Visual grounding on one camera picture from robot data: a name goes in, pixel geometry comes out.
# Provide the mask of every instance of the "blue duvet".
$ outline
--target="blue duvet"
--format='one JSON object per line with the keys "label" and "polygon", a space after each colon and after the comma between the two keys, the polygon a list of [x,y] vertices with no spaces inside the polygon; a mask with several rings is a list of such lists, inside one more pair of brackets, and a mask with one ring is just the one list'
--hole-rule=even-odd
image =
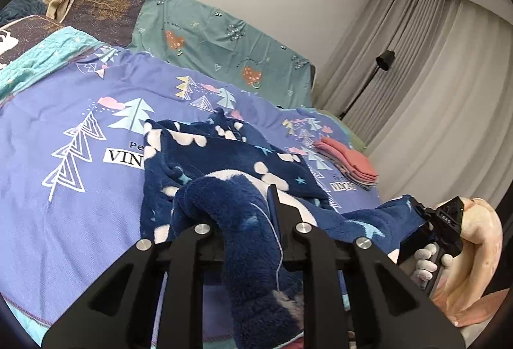
{"label": "blue duvet", "polygon": [[[375,190],[348,182],[309,149],[325,135],[348,144],[330,118],[280,110],[150,54],[101,46],[0,109],[0,293],[41,324],[55,322],[140,238],[144,122],[205,121],[217,107],[302,156],[337,212],[380,204]],[[220,300],[219,287],[206,287],[205,338],[231,333],[231,320],[218,320]]]}

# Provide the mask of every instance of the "green bed sheet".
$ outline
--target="green bed sheet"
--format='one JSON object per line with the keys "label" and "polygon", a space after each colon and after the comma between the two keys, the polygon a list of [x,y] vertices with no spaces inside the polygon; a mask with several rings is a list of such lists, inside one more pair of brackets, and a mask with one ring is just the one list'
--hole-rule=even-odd
{"label": "green bed sheet", "polygon": [[131,50],[256,93],[283,108],[309,107],[309,61],[229,13],[195,0],[146,0]]}

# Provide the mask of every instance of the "hand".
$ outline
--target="hand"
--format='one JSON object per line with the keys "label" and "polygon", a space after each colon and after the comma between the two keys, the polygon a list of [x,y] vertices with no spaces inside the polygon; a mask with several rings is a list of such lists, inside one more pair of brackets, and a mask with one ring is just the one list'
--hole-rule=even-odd
{"label": "hand", "polygon": [[[421,289],[425,289],[427,282],[433,278],[433,272],[435,272],[438,267],[437,265],[430,261],[433,255],[438,252],[438,247],[434,243],[430,243],[426,245],[425,248],[419,249],[415,252],[415,271],[411,275],[411,279],[413,282]],[[452,256],[446,253],[442,257],[442,265],[444,268],[448,269],[452,265]]]}

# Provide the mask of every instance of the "white thread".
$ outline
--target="white thread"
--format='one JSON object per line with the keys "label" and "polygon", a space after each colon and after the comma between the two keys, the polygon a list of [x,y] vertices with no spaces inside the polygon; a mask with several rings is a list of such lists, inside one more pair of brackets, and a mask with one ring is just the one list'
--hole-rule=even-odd
{"label": "white thread", "polygon": [[280,239],[278,239],[278,235],[276,234],[276,230],[274,230],[274,226],[273,226],[273,223],[271,222],[271,220],[268,218],[268,216],[266,215],[265,211],[263,211],[261,208],[259,208],[257,205],[255,205],[255,203],[251,203],[253,206],[255,206],[258,210],[260,210],[262,212],[262,214],[265,216],[266,220],[269,222],[269,225],[271,226],[271,229],[273,230],[273,233],[274,233],[274,237],[276,238],[276,243],[278,243],[278,248],[280,248],[280,263],[278,264],[278,268],[276,269],[276,290],[277,291],[280,291],[280,268],[282,267],[282,264],[283,264],[283,249],[282,249],[282,244],[280,243]]}

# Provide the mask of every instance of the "black metal bracket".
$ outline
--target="black metal bracket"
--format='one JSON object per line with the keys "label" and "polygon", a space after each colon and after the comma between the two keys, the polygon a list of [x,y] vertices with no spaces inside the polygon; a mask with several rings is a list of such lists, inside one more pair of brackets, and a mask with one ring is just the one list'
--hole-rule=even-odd
{"label": "black metal bracket", "polygon": [[[344,274],[358,349],[463,349],[460,332],[372,241],[333,241],[268,190],[283,265],[304,274],[305,349],[347,349],[338,270]],[[202,347],[203,272],[224,262],[215,224],[173,242],[141,239],[114,262],[48,330],[43,349],[150,348],[164,273],[157,349]]]}
{"label": "black metal bracket", "polygon": [[463,241],[460,237],[461,223],[463,221],[463,202],[459,197],[455,197],[436,209],[424,207],[414,198],[410,199],[410,204],[424,220],[432,224],[433,230],[430,236],[433,237],[439,246],[437,254],[433,257],[437,270],[433,272],[433,278],[424,287],[424,292],[427,295],[431,295],[438,284],[443,270],[442,257],[446,253],[456,257],[463,250]]}

